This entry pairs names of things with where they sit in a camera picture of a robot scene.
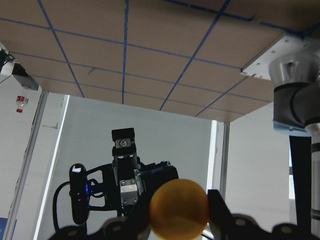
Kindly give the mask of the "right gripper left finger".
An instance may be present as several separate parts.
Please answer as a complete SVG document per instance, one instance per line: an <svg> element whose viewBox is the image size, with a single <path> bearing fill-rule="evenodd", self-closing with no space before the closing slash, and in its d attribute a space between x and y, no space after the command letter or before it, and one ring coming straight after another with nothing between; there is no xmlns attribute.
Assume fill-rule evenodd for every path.
<svg viewBox="0 0 320 240"><path fill-rule="evenodd" d="M116 217L104 222L100 229L88 234L79 226L63 227L51 240L146 240L150 235L148 215Z"/></svg>

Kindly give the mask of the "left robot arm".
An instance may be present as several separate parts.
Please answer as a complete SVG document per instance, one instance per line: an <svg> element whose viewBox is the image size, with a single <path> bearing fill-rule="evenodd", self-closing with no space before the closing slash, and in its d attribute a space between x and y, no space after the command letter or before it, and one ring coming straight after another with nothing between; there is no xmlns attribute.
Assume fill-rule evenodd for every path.
<svg viewBox="0 0 320 240"><path fill-rule="evenodd" d="M101 165L102 182L90 171L70 173L75 227L57 228L54 240L145 240L150 231L163 239L192 240L206 225L219 240L317 240L320 237L320 58L319 45L286 36L254 60L248 76L268 70L273 90L274 127L289 135L297 224L271 232L253 218L229 211L220 192L204 192L178 178L168 161L142 164L133 128L112 131L113 162Z"/></svg>

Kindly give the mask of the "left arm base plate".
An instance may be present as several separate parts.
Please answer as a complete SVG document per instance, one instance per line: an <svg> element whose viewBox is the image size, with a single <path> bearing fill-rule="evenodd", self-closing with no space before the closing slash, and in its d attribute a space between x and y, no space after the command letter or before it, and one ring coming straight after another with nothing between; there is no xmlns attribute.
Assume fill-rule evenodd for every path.
<svg viewBox="0 0 320 240"><path fill-rule="evenodd" d="M255 56L241 74L273 82L274 87L289 83L313 83L320 73L320 40L283 34Z"/></svg>

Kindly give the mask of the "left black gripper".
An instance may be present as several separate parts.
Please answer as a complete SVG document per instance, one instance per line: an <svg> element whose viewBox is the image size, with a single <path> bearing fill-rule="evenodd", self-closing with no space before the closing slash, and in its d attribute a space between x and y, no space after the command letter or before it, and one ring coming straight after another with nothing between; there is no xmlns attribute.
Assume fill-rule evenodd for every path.
<svg viewBox="0 0 320 240"><path fill-rule="evenodd" d="M95 167L86 172L100 171L102 182L88 180L89 196L103 198L103 206L88 207L89 211L116 211L128 216L145 192L154 194L163 184L179 178L177 169L169 161L143 164L137 156L134 128L111 131L114 147L112 163Z"/></svg>

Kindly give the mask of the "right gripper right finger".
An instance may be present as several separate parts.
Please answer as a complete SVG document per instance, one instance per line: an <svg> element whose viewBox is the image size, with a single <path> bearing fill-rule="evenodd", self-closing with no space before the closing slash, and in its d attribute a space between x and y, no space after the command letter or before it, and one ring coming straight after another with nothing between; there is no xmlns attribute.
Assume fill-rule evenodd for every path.
<svg viewBox="0 0 320 240"><path fill-rule="evenodd" d="M281 223L272 231L262 229L255 219L246 214L231 213L217 189L207 191L209 227L215 240L318 240L295 224Z"/></svg>

